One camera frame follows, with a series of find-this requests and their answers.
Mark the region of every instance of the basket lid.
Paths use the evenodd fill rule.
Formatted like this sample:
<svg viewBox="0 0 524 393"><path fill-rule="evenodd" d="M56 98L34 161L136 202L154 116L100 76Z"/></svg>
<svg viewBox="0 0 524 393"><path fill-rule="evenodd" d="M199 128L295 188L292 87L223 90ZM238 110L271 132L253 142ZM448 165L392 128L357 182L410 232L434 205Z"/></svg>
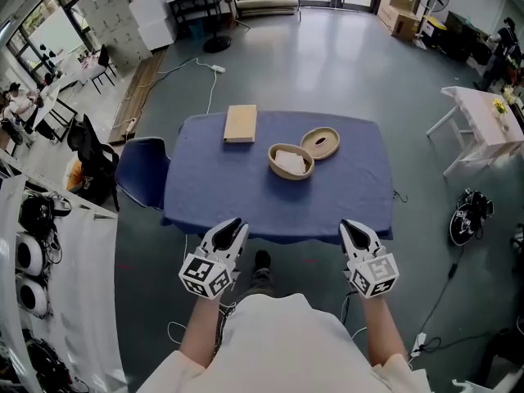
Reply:
<svg viewBox="0 0 524 393"><path fill-rule="evenodd" d="M322 160L337 151L340 145L340 136L333 128L321 127L309 131L300 142L315 160Z"/></svg>

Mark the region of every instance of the yellow flower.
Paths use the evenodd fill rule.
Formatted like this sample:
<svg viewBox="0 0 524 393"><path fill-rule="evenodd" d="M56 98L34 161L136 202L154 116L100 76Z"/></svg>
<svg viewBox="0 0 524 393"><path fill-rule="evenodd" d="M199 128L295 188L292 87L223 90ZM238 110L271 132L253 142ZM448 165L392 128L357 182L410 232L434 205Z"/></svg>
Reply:
<svg viewBox="0 0 524 393"><path fill-rule="evenodd" d="M500 114L505 114L506 113L506 106L504 105L504 103L500 99L494 99L493 100L493 104L495 105L495 109Z"/></svg>

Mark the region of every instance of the blue chair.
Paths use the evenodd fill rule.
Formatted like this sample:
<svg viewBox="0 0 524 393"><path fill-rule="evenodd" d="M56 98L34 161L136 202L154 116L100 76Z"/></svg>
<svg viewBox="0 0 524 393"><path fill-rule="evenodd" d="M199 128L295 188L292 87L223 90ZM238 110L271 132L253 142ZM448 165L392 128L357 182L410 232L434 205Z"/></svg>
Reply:
<svg viewBox="0 0 524 393"><path fill-rule="evenodd" d="M140 206L163 210L165 178L170 162L162 138L135 138L124 146L115 181Z"/></svg>

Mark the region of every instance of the cardboard box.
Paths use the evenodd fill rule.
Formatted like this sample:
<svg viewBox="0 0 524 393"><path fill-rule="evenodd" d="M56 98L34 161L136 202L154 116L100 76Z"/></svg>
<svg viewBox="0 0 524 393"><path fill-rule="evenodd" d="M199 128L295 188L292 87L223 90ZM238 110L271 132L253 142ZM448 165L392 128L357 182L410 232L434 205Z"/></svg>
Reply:
<svg viewBox="0 0 524 393"><path fill-rule="evenodd" d="M254 142L256 105L231 105L226 117L224 142Z"/></svg>
<svg viewBox="0 0 524 393"><path fill-rule="evenodd" d="M382 0L377 16L389 34L403 41L415 38L420 20L411 12L412 0Z"/></svg>

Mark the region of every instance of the table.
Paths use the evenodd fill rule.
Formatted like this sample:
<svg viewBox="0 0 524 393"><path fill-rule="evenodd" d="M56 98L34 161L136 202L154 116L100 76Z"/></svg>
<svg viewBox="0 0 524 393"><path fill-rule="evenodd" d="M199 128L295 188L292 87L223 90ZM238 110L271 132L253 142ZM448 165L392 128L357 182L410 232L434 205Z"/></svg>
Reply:
<svg viewBox="0 0 524 393"><path fill-rule="evenodd" d="M69 128L75 119L75 116L78 114L77 111L75 111L73 108L71 108L69 105L65 104L63 101L61 101L58 98L58 93L60 93L61 88L63 86L60 83L60 80L56 84L52 84L49 89L44 88L44 91L47 90L47 95L43 94L43 107L38 109L38 112L36 114L36 118L34 119L34 125L33 129L36 128L40 122L47 116L47 114L51 114L51 116L60 124L61 126L65 127L64 132L61 136L59 136L55 130L52 131L53 135L56 137L56 139L61 142L64 137L67 135ZM70 120L64 119L62 115L60 115L58 112L54 110L54 107L56 103L60 103L63 107L68 109L69 111L73 112L73 116L71 116Z"/></svg>
<svg viewBox="0 0 524 393"><path fill-rule="evenodd" d="M428 129L426 134L430 137L439 127L449 122L462 148L462 152L444 171L444 177L461 161L485 161L490 165L500 156L514 153L524 142L524 133L517 119L500 95L460 87L442 88L441 92L452 97L456 105ZM508 126L507 132L502 130L501 123L496 119L499 114L493 104L495 99L504 102L506 106L508 113L503 118ZM464 113L471 129L459 129L454 121L454 115L458 111ZM464 134L472 134L474 139L466 144L463 139Z"/></svg>
<svg viewBox="0 0 524 393"><path fill-rule="evenodd" d="M61 64L62 76L60 80L67 84L79 81L83 86L91 79L91 75L98 67L98 54L89 56L83 62L78 61L75 54L70 54Z"/></svg>
<svg viewBox="0 0 524 393"><path fill-rule="evenodd" d="M163 225L205 233L241 217L250 237L338 244L341 219L392 238L393 187L378 126L367 120L307 112L259 111L255 142L223 142L226 114L193 116L180 129L165 184ZM308 179L288 181L269 168L275 143L300 144L317 127L333 127L340 148L315 162Z"/></svg>

